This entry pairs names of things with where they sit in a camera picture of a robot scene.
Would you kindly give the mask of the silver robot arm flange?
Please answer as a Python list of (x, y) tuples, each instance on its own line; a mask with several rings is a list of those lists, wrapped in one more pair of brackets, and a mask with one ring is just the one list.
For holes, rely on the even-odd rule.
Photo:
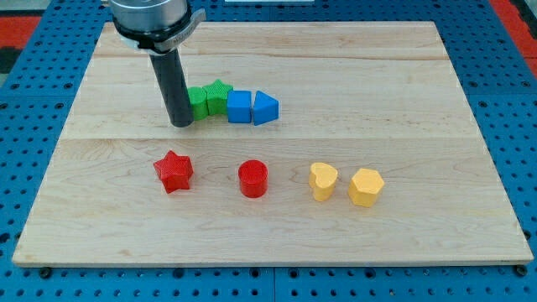
[(206, 20), (203, 8), (187, 0), (106, 0), (120, 40), (149, 55), (166, 55), (179, 48)]

